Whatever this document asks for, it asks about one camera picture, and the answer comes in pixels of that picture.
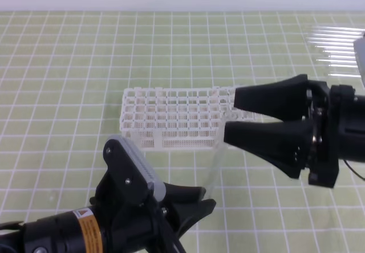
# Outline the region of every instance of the black cable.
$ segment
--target black cable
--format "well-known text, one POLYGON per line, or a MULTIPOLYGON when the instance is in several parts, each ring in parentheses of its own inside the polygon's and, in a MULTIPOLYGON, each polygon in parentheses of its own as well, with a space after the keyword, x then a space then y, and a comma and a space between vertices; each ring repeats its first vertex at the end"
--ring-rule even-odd
POLYGON ((361 180, 365 181, 365 178, 362 177, 359 173, 357 173, 349 164, 346 160, 343 160, 344 163, 346 164, 346 166, 348 166, 348 168, 357 176, 359 177, 361 180))

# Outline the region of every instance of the table surface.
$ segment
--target table surface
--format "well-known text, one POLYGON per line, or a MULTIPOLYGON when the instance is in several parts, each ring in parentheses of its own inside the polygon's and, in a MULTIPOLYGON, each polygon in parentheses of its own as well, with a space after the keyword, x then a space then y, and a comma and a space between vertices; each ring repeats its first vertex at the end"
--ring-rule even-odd
MULTIPOLYGON (((306 42, 312 25, 363 28, 365 13, 0 13, 0 221, 88 203, 127 87, 252 85, 306 73, 363 92, 359 79, 328 79, 332 69, 306 42)), ((163 180, 183 185, 202 184, 210 156, 146 153, 163 180)), ((365 252, 365 185, 340 166, 336 189, 323 189, 308 186, 307 171, 290 180, 230 150, 217 208, 183 236, 186 250, 365 252)))

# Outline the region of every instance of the transparent plastic tube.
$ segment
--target transparent plastic tube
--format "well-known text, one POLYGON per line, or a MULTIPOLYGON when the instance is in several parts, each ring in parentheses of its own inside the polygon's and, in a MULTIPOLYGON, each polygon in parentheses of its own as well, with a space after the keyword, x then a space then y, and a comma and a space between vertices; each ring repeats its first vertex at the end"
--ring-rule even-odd
POLYGON ((224 143, 224 129, 227 121, 236 121, 238 119, 238 113, 235 111, 226 111, 223 113, 223 117, 218 128, 216 136, 216 142, 214 145, 214 155, 212 164, 210 166, 208 177, 203 183, 203 187, 206 189, 205 199, 212 198, 214 187, 219 185, 220 171, 225 161, 225 155, 228 150, 228 144, 224 143))
POLYGON ((314 26, 307 38, 319 54, 312 60, 326 66, 327 82, 338 84, 341 78, 360 79, 354 41, 362 38, 365 28, 314 26))

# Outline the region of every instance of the warning label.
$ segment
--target warning label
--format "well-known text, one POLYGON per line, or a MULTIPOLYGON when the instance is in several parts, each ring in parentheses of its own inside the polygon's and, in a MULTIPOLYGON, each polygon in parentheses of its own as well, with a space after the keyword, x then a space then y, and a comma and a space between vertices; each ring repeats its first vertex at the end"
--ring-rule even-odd
POLYGON ((74 210, 84 236, 86 253, 103 253, 102 234, 91 209, 74 210))

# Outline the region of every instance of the plastic grid rack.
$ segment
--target plastic grid rack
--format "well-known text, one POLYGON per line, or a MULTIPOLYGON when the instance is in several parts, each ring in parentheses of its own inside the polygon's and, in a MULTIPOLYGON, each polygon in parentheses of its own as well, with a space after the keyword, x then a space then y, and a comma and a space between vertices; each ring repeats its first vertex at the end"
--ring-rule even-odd
POLYGON ((120 116, 121 135, 143 149, 213 147, 225 112, 238 121, 254 115, 233 108, 236 88, 127 88, 120 116))

